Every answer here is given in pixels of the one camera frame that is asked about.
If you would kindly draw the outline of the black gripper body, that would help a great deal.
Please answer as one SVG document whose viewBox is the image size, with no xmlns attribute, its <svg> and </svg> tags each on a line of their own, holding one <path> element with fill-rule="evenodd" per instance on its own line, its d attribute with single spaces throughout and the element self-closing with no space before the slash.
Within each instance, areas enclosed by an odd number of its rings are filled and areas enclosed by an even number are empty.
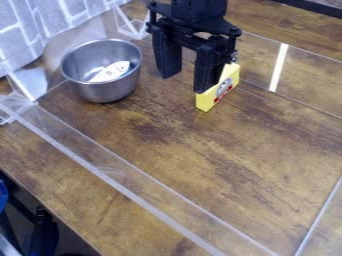
<svg viewBox="0 0 342 256">
<path fill-rule="evenodd" d="M 165 24 L 176 33 L 190 37 L 204 32 L 225 39 L 227 62 L 236 61 L 236 38 L 241 30 L 224 18 L 227 0 L 170 0 L 161 3 L 150 0 L 148 30 L 152 26 Z"/>
</svg>

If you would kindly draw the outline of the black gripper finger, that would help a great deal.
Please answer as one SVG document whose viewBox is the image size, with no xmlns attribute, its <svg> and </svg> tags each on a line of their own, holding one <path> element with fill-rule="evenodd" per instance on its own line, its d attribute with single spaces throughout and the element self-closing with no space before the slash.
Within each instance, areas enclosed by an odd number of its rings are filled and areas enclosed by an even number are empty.
<svg viewBox="0 0 342 256">
<path fill-rule="evenodd" d="M 225 64 L 225 48 L 221 43 L 208 42 L 196 49 L 193 91 L 204 93 L 219 81 Z"/>
<path fill-rule="evenodd" d="M 152 46 L 156 67 L 161 77 L 166 79 L 181 70 L 181 45 L 170 33 L 156 29 L 152 32 Z"/>
</svg>

